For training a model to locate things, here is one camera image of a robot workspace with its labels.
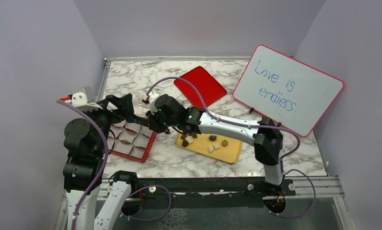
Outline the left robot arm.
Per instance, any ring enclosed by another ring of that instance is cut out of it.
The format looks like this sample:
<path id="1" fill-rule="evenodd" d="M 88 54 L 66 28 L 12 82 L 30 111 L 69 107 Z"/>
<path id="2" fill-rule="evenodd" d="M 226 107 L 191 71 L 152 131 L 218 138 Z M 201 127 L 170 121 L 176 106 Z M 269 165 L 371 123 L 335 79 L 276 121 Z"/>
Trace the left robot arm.
<path id="1" fill-rule="evenodd" d="M 117 171 L 112 190 L 101 210 L 96 212 L 102 175 L 109 155 L 107 136 L 114 123 L 123 120 L 146 124 L 146 119 L 134 114 L 132 94 L 113 95 L 95 102 L 98 109 L 83 111 L 73 106 L 73 97 L 59 99 L 58 104 L 81 115 L 64 129 L 64 147 L 68 159 L 63 169 L 64 189 L 68 201 L 69 230 L 111 230 L 128 197 L 138 192 L 135 172 Z"/>

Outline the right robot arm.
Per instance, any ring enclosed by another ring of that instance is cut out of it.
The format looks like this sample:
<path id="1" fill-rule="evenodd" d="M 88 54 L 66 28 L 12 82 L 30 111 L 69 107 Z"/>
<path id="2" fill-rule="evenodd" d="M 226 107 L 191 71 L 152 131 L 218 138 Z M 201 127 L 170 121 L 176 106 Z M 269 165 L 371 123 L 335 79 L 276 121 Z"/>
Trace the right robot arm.
<path id="1" fill-rule="evenodd" d="M 255 159 L 265 170 L 264 189 L 276 195 L 283 189 L 283 172 L 279 153 L 283 147 L 283 135 L 270 118 L 247 121 L 218 114 L 210 114 L 207 109 L 185 108 L 175 98 L 167 94 L 151 92 L 146 96 L 149 111 L 149 129 L 163 133 L 169 127 L 184 134 L 213 134 L 232 138 L 254 147 Z"/>

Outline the white chocolate bar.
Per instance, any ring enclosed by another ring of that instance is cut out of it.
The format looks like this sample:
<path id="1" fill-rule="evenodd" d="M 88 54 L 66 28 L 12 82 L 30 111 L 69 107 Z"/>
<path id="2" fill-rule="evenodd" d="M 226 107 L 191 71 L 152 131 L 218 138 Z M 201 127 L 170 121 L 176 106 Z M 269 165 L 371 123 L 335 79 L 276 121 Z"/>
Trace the white chocolate bar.
<path id="1" fill-rule="evenodd" d="M 191 136 L 187 136 L 187 137 L 185 138 L 185 140 L 187 141 L 188 144 L 192 144 L 192 143 L 193 143 L 193 139 L 192 139 Z"/>

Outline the dark oval chocolate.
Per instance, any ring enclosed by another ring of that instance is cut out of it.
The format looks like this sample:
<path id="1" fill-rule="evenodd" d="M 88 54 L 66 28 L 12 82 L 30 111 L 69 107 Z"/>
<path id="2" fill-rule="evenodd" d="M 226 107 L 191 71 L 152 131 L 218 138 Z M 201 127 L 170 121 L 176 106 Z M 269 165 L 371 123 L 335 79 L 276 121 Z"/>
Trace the dark oval chocolate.
<path id="1" fill-rule="evenodd" d="M 208 138 L 210 141 L 214 142 L 217 140 L 217 136 L 216 135 L 210 135 L 209 138 Z"/>

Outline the round caramel chocolate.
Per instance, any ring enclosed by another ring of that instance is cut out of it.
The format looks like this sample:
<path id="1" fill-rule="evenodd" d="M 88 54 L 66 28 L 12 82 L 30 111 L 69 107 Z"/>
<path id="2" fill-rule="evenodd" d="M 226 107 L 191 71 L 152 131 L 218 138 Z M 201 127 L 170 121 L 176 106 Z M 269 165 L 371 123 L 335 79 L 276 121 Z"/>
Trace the round caramel chocolate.
<path id="1" fill-rule="evenodd" d="M 221 142 L 221 145 L 222 145 L 223 147 L 228 146 L 228 145 L 229 145 L 228 140 L 224 139 L 224 140 Z"/>

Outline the red compartment box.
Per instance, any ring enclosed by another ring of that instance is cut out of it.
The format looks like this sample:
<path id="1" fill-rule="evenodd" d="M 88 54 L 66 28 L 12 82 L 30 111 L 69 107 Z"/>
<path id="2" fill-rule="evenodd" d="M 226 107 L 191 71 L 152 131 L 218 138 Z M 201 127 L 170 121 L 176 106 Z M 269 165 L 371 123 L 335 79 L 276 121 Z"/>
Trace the red compartment box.
<path id="1" fill-rule="evenodd" d="M 145 163 L 156 135 L 148 127 L 127 121 L 112 124 L 107 137 L 109 152 L 131 161 Z"/>

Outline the red box lid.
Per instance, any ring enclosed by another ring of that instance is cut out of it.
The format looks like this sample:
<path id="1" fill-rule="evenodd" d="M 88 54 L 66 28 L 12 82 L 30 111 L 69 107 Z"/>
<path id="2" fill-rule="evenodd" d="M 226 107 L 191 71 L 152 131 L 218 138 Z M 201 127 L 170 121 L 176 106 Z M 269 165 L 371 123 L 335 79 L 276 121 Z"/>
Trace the red box lid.
<path id="1" fill-rule="evenodd" d="M 214 104 L 227 94 L 225 88 L 208 73 L 202 66 L 198 66 L 180 77 L 190 82 L 201 94 L 207 107 Z M 175 86 L 195 107 L 202 108 L 202 102 L 195 90 L 183 80 L 174 80 Z"/>

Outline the yellow plastic tray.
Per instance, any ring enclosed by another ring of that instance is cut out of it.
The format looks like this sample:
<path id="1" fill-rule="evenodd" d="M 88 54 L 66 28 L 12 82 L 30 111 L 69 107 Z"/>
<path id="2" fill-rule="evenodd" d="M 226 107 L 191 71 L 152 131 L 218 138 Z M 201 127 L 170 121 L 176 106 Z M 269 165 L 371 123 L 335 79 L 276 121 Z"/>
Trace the yellow plastic tray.
<path id="1" fill-rule="evenodd" d="M 242 147 L 239 140 L 214 134 L 178 134 L 175 141 L 183 149 L 229 164 L 238 161 Z"/>

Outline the pink framed whiteboard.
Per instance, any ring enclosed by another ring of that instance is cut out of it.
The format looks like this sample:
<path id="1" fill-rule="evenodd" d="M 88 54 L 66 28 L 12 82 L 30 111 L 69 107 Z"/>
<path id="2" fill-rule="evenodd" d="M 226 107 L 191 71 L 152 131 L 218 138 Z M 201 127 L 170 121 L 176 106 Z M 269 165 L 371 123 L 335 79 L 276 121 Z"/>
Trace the pink framed whiteboard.
<path id="1" fill-rule="evenodd" d="M 258 45 L 232 95 L 240 103 L 306 137 L 344 87 L 341 79 Z"/>

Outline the black mounting rail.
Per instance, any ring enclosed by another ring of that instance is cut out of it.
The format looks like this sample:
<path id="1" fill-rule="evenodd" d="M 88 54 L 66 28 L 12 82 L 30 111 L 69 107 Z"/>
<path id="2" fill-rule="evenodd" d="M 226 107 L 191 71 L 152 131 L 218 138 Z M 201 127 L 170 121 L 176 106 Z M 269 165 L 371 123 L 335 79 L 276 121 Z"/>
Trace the black mounting rail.
<path id="1" fill-rule="evenodd" d="M 143 191 L 128 198 L 123 211 L 133 214 L 140 209 L 262 207 L 264 203 L 284 200 L 296 193 L 293 181 L 280 187 L 265 182 L 264 177 L 211 178 L 139 178 L 134 190 Z"/>

